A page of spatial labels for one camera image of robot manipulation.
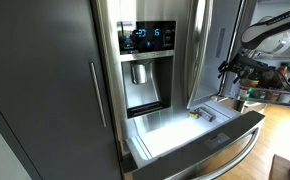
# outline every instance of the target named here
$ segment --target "refrigerator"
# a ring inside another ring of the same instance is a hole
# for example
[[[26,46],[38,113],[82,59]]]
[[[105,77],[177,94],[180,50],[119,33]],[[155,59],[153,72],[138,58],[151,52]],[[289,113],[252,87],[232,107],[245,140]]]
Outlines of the refrigerator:
[[[255,145],[265,116],[241,114],[217,102],[218,97],[290,107],[290,102],[243,97],[241,81],[233,83],[235,73],[218,77],[218,67],[241,53],[245,29],[264,16],[289,11],[290,1],[93,3],[126,177],[214,179],[237,165]],[[252,58],[276,68],[287,62],[290,70],[290,49],[285,54],[255,52]],[[198,165],[248,135],[249,143],[231,161],[193,175]]]

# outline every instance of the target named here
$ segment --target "dark gray cabinet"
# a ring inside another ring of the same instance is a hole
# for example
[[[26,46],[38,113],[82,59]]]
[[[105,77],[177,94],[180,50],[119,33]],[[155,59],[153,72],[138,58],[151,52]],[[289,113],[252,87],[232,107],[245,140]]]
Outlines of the dark gray cabinet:
[[[0,113],[42,179],[121,178],[91,9],[0,1]]]

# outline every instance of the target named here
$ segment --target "ice dispenser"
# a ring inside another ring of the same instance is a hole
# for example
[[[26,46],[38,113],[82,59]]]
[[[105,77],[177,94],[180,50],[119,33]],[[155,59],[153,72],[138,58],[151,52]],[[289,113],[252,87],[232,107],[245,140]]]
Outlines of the ice dispenser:
[[[171,106],[175,21],[118,22],[128,118]]]

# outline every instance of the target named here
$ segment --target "dispenser control panel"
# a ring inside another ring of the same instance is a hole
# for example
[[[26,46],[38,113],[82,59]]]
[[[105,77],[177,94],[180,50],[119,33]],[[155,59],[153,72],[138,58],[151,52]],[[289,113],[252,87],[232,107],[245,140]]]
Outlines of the dispenser control panel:
[[[176,21],[120,21],[117,33],[120,54],[173,50]]]

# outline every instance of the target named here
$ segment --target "refrigerator handle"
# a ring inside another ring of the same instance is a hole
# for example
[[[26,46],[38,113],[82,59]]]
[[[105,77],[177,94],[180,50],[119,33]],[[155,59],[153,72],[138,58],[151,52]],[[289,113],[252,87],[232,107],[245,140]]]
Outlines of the refrigerator handle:
[[[210,27],[212,24],[212,15],[213,15],[213,0],[205,0],[205,13],[203,18],[203,26],[201,31],[199,32],[199,48],[196,51],[199,51],[199,53],[195,52],[195,60],[194,60],[194,79],[193,79],[193,85],[192,87],[189,87],[191,89],[190,91],[190,97],[187,102],[187,108],[191,107],[191,103],[195,98],[196,91],[198,88],[198,85],[200,83],[200,76],[204,67],[204,62],[206,59],[206,48],[207,48],[207,41],[208,41],[208,35],[210,31]]]
[[[102,118],[103,126],[106,127],[106,120],[105,120],[105,115],[104,115],[104,110],[103,110],[103,103],[101,99],[101,93],[99,92],[99,87],[98,87],[98,82],[97,82],[97,77],[96,77],[96,71],[95,71],[95,66],[94,63],[89,63],[89,66],[91,68],[91,73],[94,81],[94,87],[97,95],[97,101],[98,101],[98,107],[99,107],[99,112]]]
[[[256,141],[259,137],[260,134],[260,127],[257,127],[254,131],[251,131],[252,137],[249,140],[249,142],[247,143],[247,145],[244,147],[244,149],[238,153],[232,160],[230,160],[229,162],[227,162],[226,164],[224,164],[223,166],[219,167],[218,169],[196,177],[192,180],[208,180],[208,179],[215,179],[219,176],[221,176],[222,174],[226,173],[227,171],[231,170],[233,167],[235,167],[238,163],[240,163],[253,149],[254,145],[256,144]]]

